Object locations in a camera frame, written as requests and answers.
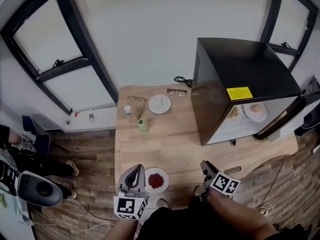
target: chair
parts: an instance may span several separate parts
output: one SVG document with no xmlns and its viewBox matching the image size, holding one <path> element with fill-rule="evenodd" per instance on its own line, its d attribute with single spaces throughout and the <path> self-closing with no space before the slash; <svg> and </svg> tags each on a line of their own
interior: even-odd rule
<svg viewBox="0 0 320 240">
<path fill-rule="evenodd" d="M 59 148 L 69 153 L 69 151 L 66 150 L 65 148 L 51 142 L 48 133 L 35 120 L 33 120 L 32 117 L 28 115 L 23 115 L 22 125 L 23 125 L 23 129 L 26 132 L 30 132 L 32 135 L 35 136 L 35 141 L 33 143 L 33 146 L 36 149 L 37 155 L 48 156 L 50 146 L 54 148 Z"/>
</svg>

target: eyeglasses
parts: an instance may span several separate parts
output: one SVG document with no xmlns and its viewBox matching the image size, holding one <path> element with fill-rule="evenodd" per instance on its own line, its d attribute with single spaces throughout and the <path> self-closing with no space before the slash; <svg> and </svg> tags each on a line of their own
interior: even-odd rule
<svg viewBox="0 0 320 240">
<path fill-rule="evenodd" d="M 136 97 L 136 96 L 128 96 L 127 99 L 130 102 L 143 102 L 143 107 L 141 109 L 141 113 L 140 113 L 139 117 L 137 117 L 137 119 L 139 120 L 142 115 L 142 112 L 144 111 L 147 100 L 145 98 Z"/>
<path fill-rule="evenodd" d="M 180 89 L 166 89 L 166 92 L 170 95 L 175 95 L 176 93 L 178 93 L 179 96 L 185 96 L 188 91 Z"/>
</svg>

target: mini fridge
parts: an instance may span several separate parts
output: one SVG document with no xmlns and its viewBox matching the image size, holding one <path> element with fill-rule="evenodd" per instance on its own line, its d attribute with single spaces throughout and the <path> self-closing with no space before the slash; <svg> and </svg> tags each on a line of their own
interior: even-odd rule
<svg viewBox="0 0 320 240">
<path fill-rule="evenodd" d="M 268 44 L 198 38 L 191 102 L 201 145 L 250 135 L 266 138 L 278 122 L 298 113 L 297 104 L 299 109 L 304 105 L 300 95 Z"/>
</svg>

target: yellow warning label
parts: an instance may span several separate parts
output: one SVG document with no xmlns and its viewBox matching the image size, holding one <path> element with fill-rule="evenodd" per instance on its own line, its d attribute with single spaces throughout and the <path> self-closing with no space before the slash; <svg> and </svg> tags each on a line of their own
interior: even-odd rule
<svg viewBox="0 0 320 240">
<path fill-rule="evenodd" d="M 226 91 L 232 101 L 253 98 L 248 87 L 227 88 Z"/>
</svg>

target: wooden table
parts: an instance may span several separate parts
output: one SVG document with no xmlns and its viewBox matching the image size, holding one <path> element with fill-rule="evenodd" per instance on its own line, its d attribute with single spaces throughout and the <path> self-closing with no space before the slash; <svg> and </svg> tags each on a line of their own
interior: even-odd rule
<svg viewBox="0 0 320 240">
<path fill-rule="evenodd" d="M 167 113 L 152 113 L 148 108 L 150 98 L 156 94 L 166 94 L 168 88 L 188 92 L 182 97 L 170 96 L 172 105 Z M 238 139 L 236 147 L 229 141 L 201 146 L 190 93 L 191 89 L 183 83 L 121 88 L 115 131 L 116 186 L 120 175 L 136 164 L 143 164 L 145 169 L 159 167 L 165 170 L 170 180 L 168 191 L 173 191 L 203 182 L 200 168 L 202 160 L 210 161 L 222 172 L 238 168 L 240 171 L 230 174 L 240 179 L 265 161 L 281 155 L 292 155 L 298 150 L 294 133 L 273 143 L 248 136 Z M 141 118 L 149 125 L 148 133 L 140 133 L 137 122 L 130 122 L 126 118 L 124 106 L 128 104 L 127 96 L 146 98 Z M 141 108 L 138 101 L 134 105 Z"/>
</svg>

